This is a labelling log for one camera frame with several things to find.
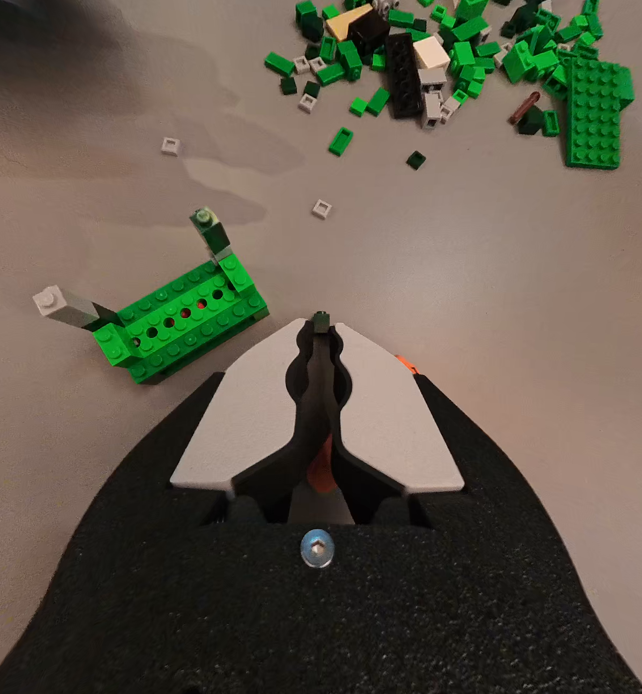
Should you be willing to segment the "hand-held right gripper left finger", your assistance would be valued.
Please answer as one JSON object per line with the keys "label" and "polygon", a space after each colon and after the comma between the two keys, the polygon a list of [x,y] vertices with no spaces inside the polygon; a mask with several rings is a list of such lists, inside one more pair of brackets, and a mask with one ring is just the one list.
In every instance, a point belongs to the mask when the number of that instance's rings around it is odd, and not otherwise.
{"label": "hand-held right gripper left finger", "polygon": [[252,498],[287,522],[292,494],[328,434],[310,386],[315,327],[297,318],[226,370],[169,479],[173,487]]}

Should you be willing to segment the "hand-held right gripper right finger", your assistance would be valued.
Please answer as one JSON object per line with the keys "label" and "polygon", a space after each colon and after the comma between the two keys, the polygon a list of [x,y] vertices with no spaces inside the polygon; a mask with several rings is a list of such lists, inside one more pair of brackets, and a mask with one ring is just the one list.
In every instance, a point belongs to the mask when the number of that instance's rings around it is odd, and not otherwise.
{"label": "hand-held right gripper right finger", "polygon": [[328,331],[331,470],[355,522],[386,499],[460,493],[464,479],[417,374],[350,326]]}

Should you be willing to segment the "green lego assembly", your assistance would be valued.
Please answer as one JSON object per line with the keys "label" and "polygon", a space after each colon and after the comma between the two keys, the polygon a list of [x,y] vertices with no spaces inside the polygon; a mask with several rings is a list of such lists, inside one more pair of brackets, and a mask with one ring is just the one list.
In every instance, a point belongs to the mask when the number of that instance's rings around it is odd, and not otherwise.
{"label": "green lego assembly", "polygon": [[43,317],[88,331],[112,367],[138,385],[156,384],[269,315],[218,216],[196,210],[190,221],[209,260],[113,311],[51,285],[33,295]]}

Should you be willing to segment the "pile of green lego pieces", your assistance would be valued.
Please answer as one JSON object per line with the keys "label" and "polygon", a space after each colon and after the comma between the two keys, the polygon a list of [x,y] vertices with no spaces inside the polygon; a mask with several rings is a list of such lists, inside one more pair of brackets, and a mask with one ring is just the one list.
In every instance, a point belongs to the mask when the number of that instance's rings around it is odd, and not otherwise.
{"label": "pile of green lego pieces", "polygon": [[294,26],[306,40],[292,59],[270,52],[264,67],[279,77],[285,96],[300,94],[310,114],[322,88],[356,83],[370,69],[384,84],[368,99],[354,98],[349,113],[418,121],[423,130],[450,122],[467,101],[482,95],[488,77],[537,85],[508,122],[518,134],[562,132],[559,109],[543,109],[542,91],[566,109],[566,165],[615,170],[621,162],[621,114],[635,99],[628,67],[599,59],[603,36],[599,1],[584,1],[566,25],[551,1],[522,1],[503,22],[498,42],[485,17],[489,1],[419,1],[421,17],[399,1],[344,1],[316,6],[300,1]]}

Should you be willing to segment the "orange brick separator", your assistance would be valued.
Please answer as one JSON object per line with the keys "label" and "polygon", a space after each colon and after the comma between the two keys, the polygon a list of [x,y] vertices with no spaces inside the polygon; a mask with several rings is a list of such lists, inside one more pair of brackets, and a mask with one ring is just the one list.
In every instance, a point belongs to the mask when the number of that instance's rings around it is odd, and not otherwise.
{"label": "orange brick separator", "polygon": [[[332,371],[325,369],[324,372],[324,406],[326,409],[329,432],[322,444],[319,452],[316,454],[313,461],[307,468],[307,482],[318,493],[327,494],[336,489],[339,485],[333,476],[333,436],[335,430],[335,419],[337,419],[338,401],[336,391],[343,393],[343,385],[336,385],[339,376],[336,374],[335,368]],[[373,499],[382,500],[387,497],[396,495],[394,490],[382,480],[377,480],[371,476],[367,476],[365,471],[357,469],[350,465],[346,467],[346,460],[340,459],[340,473],[344,481],[348,481],[350,486],[343,492],[345,499],[350,501],[350,496],[357,496],[361,491],[359,484],[363,483],[367,486],[363,488],[365,492]]]}

